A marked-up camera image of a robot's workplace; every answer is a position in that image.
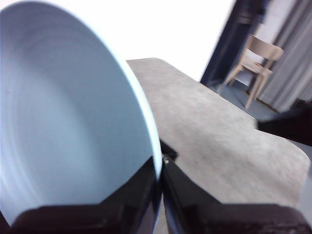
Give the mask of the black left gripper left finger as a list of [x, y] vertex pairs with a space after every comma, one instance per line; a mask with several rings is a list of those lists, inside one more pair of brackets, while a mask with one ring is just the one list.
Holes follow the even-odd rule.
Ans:
[[21, 213], [11, 234], [151, 234], [160, 205], [153, 158], [99, 204], [43, 206]]

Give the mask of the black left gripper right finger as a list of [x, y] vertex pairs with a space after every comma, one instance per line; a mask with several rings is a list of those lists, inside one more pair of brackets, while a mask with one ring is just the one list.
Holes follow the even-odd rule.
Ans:
[[163, 158], [163, 195], [171, 234], [310, 234], [300, 211], [276, 204], [224, 204]]

